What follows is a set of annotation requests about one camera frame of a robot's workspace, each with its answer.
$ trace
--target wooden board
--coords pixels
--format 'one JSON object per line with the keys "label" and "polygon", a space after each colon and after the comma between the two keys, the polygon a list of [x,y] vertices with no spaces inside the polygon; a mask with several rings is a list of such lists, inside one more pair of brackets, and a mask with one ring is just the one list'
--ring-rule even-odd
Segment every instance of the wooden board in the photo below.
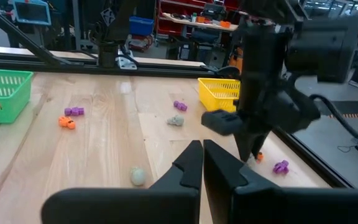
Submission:
{"label": "wooden board", "polygon": [[217,30],[222,30],[222,31],[226,31],[226,32],[232,32],[235,31],[238,27],[238,25],[235,24],[231,24],[230,28],[225,28],[225,27],[221,27],[219,25],[216,24],[205,24],[205,23],[200,23],[200,22],[190,22],[188,20],[185,19],[177,19],[171,16],[171,14],[169,13],[165,13],[163,12],[162,15],[167,18],[168,20],[174,22],[174,23],[178,23],[178,24],[184,24],[184,25],[189,25],[189,26],[196,26],[196,27],[205,27],[205,28],[210,28],[210,29],[217,29]]}
{"label": "wooden board", "polygon": [[[59,51],[50,51],[57,57],[65,57],[65,58],[87,58],[91,59],[91,57],[81,54],[81,53],[74,53],[74,52],[59,52]],[[22,55],[33,55],[27,49],[17,49],[17,48],[9,48],[9,47],[0,47],[0,53],[5,54],[22,54]],[[195,66],[200,67],[205,65],[204,62],[187,62],[181,60],[167,60],[167,59],[158,59],[158,58],[142,58],[142,57],[134,57],[140,63],[155,63],[155,64],[162,64],[162,65],[187,65],[187,66]]]}
{"label": "wooden board", "polygon": [[[184,101],[181,113],[173,101]],[[58,126],[67,107],[85,108],[76,129]],[[51,194],[70,187],[133,187],[130,169],[147,173],[152,185],[194,139],[212,139],[239,157],[234,138],[200,125],[204,107],[197,80],[36,73],[29,104],[15,123],[0,125],[0,223],[40,223],[40,208]],[[183,127],[166,120],[185,117]],[[329,187],[271,133],[261,164],[251,168],[281,186]],[[272,167],[286,159],[287,175]],[[212,223],[205,188],[201,223]]]}

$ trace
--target yellow basket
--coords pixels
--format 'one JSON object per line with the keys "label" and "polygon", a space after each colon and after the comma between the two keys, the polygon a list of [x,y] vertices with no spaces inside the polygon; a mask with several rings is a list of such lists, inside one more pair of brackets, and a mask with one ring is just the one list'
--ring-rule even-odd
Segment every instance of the yellow basket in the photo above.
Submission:
{"label": "yellow basket", "polygon": [[222,109],[235,112],[233,100],[238,100],[240,81],[221,78],[199,78],[198,95],[207,111]]}

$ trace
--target plastic basket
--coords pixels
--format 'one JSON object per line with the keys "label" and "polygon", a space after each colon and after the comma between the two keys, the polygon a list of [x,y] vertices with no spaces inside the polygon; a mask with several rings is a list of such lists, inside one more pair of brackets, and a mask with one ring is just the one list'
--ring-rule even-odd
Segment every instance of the plastic basket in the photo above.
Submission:
{"label": "plastic basket", "polygon": [[129,18],[129,23],[131,34],[147,36],[153,32],[154,20],[152,19],[132,16]]}
{"label": "plastic basket", "polygon": [[12,123],[29,102],[32,72],[0,70],[0,123]]}
{"label": "plastic basket", "polygon": [[235,112],[233,100],[238,100],[240,81],[221,78],[199,78],[198,94],[207,111],[222,109]]}

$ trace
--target purple toy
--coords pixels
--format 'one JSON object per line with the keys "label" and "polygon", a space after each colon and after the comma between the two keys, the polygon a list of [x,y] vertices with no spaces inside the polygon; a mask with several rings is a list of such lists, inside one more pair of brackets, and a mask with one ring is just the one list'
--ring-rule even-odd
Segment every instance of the purple toy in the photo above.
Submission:
{"label": "purple toy", "polygon": [[85,113],[84,108],[78,108],[78,114],[79,115],[84,115],[84,113]]}
{"label": "purple toy", "polygon": [[80,115],[80,112],[78,111],[78,108],[77,107],[74,107],[71,109],[71,115],[72,116],[78,116]]}
{"label": "purple toy", "polygon": [[179,101],[176,101],[176,100],[173,102],[173,106],[178,108],[181,111],[186,111],[187,110],[186,104],[180,103]]}
{"label": "purple toy", "polygon": [[84,114],[85,114],[84,108],[74,107],[74,108],[66,108],[65,109],[66,116],[79,116],[79,115],[84,115]]}
{"label": "purple toy", "polygon": [[66,108],[66,109],[65,109],[65,115],[66,115],[66,116],[70,116],[70,115],[71,115],[71,108]]}
{"label": "purple toy", "polygon": [[284,173],[287,174],[290,170],[288,169],[288,161],[283,160],[283,162],[278,162],[277,164],[274,165],[273,168],[273,172],[275,172],[276,174],[279,173]]}

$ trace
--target blue bin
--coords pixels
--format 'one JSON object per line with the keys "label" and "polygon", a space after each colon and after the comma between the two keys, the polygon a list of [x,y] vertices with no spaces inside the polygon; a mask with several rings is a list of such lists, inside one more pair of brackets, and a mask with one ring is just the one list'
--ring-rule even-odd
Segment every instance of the blue bin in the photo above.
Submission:
{"label": "blue bin", "polygon": [[153,32],[153,19],[144,19],[136,16],[129,18],[131,34],[147,36]]}

